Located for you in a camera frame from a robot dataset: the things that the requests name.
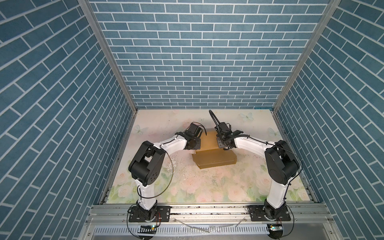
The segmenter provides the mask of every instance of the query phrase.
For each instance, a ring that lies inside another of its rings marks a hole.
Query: brick wallpaper
[[[0,239],[78,237],[131,114],[77,0],[0,1]]]
[[[344,239],[384,239],[383,12],[342,0],[278,110]]]
[[[91,0],[139,108],[272,108],[329,0]]]

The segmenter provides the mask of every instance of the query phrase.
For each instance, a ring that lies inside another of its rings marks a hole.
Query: floral pattern mat
[[[269,110],[220,109],[213,110],[220,121],[230,123],[233,130],[268,140],[281,140]],[[120,162],[108,204],[134,203],[138,199],[137,187],[128,166],[144,141],[159,142],[184,131],[191,122],[199,122],[207,129],[214,128],[208,110],[139,110]],[[264,201],[269,193],[271,178],[265,158],[243,149],[232,149],[237,155],[233,165],[199,169],[192,160],[194,150],[171,154],[174,176],[169,188],[157,200],[159,203],[185,202],[250,202]],[[154,182],[155,194],[168,185],[172,167],[165,157],[160,176]],[[300,177],[290,185],[288,201],[310,200]]]

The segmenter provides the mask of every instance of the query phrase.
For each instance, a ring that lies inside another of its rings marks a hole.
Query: cardboard box
[[[200,169],[236,164],[237,156],[232,150],[220,149],[217,145],[216,131],[201,135],[201,146],[192,155],[193,161]]]

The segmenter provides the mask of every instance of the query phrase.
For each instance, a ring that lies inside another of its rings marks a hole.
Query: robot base
[[[170,206],[157,206],[157,204],[154,205],[154,209],[145,210],[140,205],[136,205],[132,207],[131,215],[129,216],[128,221],[129,222],[147,222],[148,218],[146,217],[144,212],[154,211],[154,214],[159,212],[161,216],[161,222],[169,222],[169,214],[170,214]]]
[[[248,206],[248,211],[251,216],[251,221],[260,222],[260,221],[274,221],[274,219],[268,219],[265,216],[264,205],[250,205]],[[281,221],[290,221],[291,217],[288,212],[287,206],[284,204],[280,212]]]

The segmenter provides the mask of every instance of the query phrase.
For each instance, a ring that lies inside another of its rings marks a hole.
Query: black mounting plate
[[[253,222],[260,222],[260,221],[276,221],[276,220],[270,220],[265,217],[265,213],[263,211],[264,205],[249,205],[248,206],[248,211],[251,216],[251,221]],[[290,221],[291,216],[289,215],[288,208],[286,205],[284,205],[282,211],[281,211],[281,216],[280,216],[281,221]]]
[[[157,206],[156,212],[160,213],[161,222],[169,222],[170,206]],[[128,219],[129,222],[146,222],[144,218],[139,216],[137,206],[132,207],[131,214]]]

